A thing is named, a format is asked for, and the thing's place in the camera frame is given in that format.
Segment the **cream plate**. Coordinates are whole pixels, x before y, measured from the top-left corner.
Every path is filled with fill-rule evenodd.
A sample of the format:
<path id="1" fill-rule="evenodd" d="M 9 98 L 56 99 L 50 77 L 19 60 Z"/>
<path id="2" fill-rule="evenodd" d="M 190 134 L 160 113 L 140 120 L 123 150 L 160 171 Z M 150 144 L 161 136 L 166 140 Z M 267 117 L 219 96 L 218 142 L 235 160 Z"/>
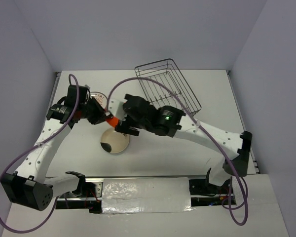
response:
<path id="1" fill-rule="evenodd" d="M 130 137 L 127 134 L 119 133 L 113 128 L 107 129 L 101 136 L 100 145 L 102 149 L 110 154 L 123 152 L 130 143 Z"/>

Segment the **red patterned white plate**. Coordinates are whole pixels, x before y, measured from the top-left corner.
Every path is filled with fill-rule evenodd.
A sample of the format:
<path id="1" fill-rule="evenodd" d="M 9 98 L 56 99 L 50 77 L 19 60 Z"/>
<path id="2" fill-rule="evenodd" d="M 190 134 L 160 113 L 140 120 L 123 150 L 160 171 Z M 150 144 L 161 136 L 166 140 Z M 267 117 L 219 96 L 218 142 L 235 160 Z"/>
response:
<path id="1" fill-rule="evenodd" d="M 98 91 L 93 91 L 91 92 L 91 97 L 95 98 L 97 102 L 105 109 L 107 106 L 108 98 L 105 94 L 98 92 Z"/>

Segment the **wire dish rack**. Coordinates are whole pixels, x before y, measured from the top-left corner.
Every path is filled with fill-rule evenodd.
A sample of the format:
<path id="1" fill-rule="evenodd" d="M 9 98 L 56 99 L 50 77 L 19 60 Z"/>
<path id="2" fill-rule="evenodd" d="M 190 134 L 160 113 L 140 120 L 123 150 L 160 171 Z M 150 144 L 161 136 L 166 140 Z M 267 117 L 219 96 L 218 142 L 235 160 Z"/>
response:
<path id="1" fill-rule="evenodd" d="M 134 71 L 137 77 L 149 78 L 167 87 L 192 115 L 201 110 L 199 100 L 173 59 L 167 58 L 138 65 Z M 142 79 L 139 80 L 139 84 L 146 99 L 156 108 L 163 106 L 182 108 L 176 99 L 160 85 Z"/>

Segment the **orange plate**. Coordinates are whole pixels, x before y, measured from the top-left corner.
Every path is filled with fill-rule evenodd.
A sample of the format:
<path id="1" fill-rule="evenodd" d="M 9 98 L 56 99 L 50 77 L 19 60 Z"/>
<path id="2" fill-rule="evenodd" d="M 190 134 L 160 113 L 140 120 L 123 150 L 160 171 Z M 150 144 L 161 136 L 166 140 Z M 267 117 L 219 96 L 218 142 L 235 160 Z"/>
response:
<path id="1" fill-rule="evenodd" d="M 116 117 L 106 118 L 105 121 L 113 128 L 116 128 L 119 125 L 119 119 Z"/>

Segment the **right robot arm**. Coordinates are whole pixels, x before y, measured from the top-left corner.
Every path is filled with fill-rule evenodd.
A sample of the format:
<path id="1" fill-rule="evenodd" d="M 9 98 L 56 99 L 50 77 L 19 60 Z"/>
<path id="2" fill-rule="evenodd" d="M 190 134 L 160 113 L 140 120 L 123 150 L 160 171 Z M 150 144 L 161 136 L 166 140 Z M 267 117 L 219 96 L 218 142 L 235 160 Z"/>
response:
<path id="1" fill-rule="evenodd" d="M 231 176 L 245 177 L 248 173 L 252 134 L 233 133 L 196 120 L 183 110 L 172 106 L 155 108 L 139 96 L 125 95 L 125 100 L 108 99 L 107 110 L 118 124 L 115 130 L 138 136 L 145 130 L 157 136 L 167 136 L 194 142 L 222 153 L 223 158 L 210 167 L 205 189 L 216 193 Z"/>

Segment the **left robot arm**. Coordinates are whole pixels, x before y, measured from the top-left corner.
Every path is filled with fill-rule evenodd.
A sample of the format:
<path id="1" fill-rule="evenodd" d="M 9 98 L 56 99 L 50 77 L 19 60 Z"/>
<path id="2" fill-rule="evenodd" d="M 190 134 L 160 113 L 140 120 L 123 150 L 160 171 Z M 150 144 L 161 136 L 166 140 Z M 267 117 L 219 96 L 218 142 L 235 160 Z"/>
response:
<path id="1" fill-rule="evenodd" d="M 55 197 L 65 193 L 81 197 L 86 193 L 85 175 L 81 173 L 67 171 L 60 176 L 46 176 L 61 143 L 81 119 L 92 125 L 102 123 L 105 110 L 91 97 L 88 87 L 70 85 L 67 95 L 49 108 L 35 149 L 26 154 L 12 174 L 5 172 L 0 180 L 12 203 L 43 211 Z"/>

